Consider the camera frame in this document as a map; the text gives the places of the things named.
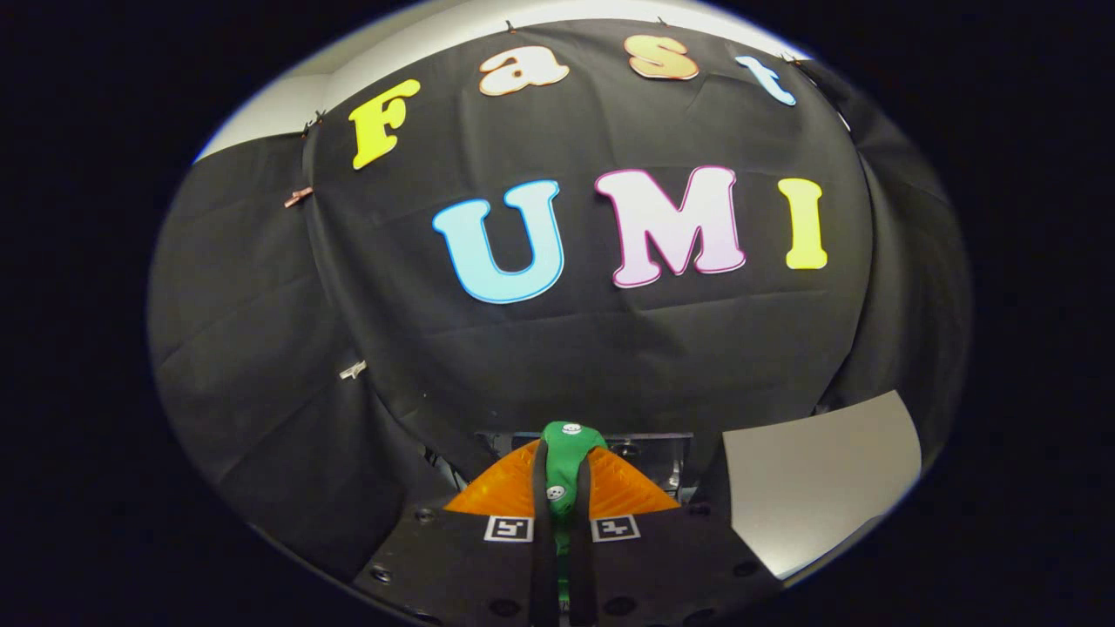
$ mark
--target clip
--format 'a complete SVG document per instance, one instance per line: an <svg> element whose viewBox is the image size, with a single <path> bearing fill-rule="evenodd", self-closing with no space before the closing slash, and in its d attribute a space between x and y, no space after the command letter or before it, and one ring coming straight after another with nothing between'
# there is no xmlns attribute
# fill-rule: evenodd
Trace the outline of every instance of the clip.
<svg viewBox="0 0 1115 627"><path fill-rule="evenodd" d="M368 367L367 361L360 361L359 364L355 364L351 367L346 368L345 370L341 372L341 378L356 379L356 376L362 373L367 367Z"/></svg>
<svg viewBox="0 0 1115 627"><path fill-rule="evenodd" d="M306 187L306 189L299 190L297 192L291 192L290 197L287 199L287 202L284 202L282 204L287 209L290 209L290 208L294 206L295 204L298 204L302 199L304 199L306 196L308 196L308 195L310 195L312 193L313 193L313 187Z"/></svg>

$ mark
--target white wall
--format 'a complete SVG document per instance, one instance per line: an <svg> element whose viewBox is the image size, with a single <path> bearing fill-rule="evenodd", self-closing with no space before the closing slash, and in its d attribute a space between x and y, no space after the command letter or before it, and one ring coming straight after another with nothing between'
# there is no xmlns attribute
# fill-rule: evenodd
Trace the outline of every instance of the white wall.
<svg viewBox="0 0 1115 627"><path fill-rule="evenodd" d="M808 56L733 13L690 0L439 0L396 12L314 55L241 107L197 158L235 144L302 129L388 74L435 52L515 27L574 19L629 19L700 30L772 55ZM330 74L300 75L307 71Z"/></svg>

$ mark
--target pink letter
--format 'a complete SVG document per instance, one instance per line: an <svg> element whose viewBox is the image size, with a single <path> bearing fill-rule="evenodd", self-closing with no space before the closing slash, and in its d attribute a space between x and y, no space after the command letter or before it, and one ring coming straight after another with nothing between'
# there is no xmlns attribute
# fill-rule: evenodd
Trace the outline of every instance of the pink letter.
<svg viewBox="0 0 1115 627"><path fill-rule="evenodd" d="M675 274L681 274L700 235L695 267L702 274L729 272L747 257L736 239L731 186L736 173L714 165L692 171L678 209L642 170L618 170L597 179L597 191L611 197L620 230L623 263L612 274L621 288L653 283L661 268L650 260L650 241Z"/></svg>

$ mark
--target light blue letter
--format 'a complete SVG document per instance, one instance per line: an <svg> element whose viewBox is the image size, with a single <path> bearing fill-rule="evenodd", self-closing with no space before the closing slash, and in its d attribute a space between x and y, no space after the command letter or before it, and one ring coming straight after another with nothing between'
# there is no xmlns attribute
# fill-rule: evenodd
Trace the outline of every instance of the light blue letter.
<svg viewBox="0 0 1115 627"><path fill-rule="evenodd" d="M434 216L434 230L445 235L453 269L469 296L507 305L534 298L558 281L565 264L552 202L558 191L556 181L532 181L503 195L504 204L523 215L534 254L531 264L518 272L505 272L495 264L484 229L484 218L492 210L486 201L465 201Z"/></svg>
<svg viewBox="0 0 1115 627"><path fill-rule="evenodd" d="M755 78L759 79L759 85L767 90L767 94L774 96L779 103L789 106L794 106L797 103L793 94L786 91L775 83L778 79L778 75L773 69L760 64L755 57L736 57L736 62L747 66L747 69L752 70Z"/></svg>

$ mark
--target orange triangular piece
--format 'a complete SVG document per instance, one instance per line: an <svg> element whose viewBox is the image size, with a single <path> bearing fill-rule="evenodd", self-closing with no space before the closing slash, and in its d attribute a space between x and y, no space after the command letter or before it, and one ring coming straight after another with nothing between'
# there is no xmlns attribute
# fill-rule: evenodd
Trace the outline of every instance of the orange triangular piece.
<svg viewBox="0 0 1115 627"><path fill-rule="evenodd" d="M644 514L681 507L615 453L598 446L588 457L592 470L589 518Z"/></svg>
<svg viewBox="0 0 1115 627"><path fill-rule="evenodd" d="M520 446L492 464L445 509L466 514L533 517L531 472L539 442L541 440Z"/></svg>
<svg viewBox="0 0 1115 627"><path fill-rule="evenodd" d="M539 442L516 448L493 464L445 509L482 515L533 517L531 473ZM615 453L598 446L589 452L588 459L592 470L589 518L643 514L680 507Z"/></svg>

